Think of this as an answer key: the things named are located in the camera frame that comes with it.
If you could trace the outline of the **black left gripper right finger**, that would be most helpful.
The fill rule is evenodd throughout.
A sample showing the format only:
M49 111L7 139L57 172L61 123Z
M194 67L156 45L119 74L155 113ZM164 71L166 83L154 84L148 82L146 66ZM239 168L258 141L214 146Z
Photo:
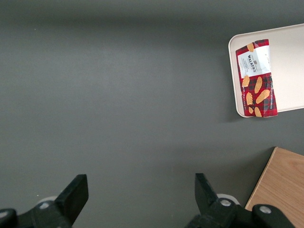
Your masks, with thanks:
M190 228L292 228L294 225L278 208L257 204L246 210L227 197L218 197L203 173L195 174L195 200L200 214Z

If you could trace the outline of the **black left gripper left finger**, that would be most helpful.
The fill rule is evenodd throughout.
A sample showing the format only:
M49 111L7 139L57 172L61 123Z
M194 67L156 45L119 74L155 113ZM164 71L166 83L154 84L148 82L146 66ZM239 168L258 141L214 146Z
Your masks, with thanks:
M77 175L57 196L41 200L29 211L0 210L2 228L71 228L88 200L85 174Z

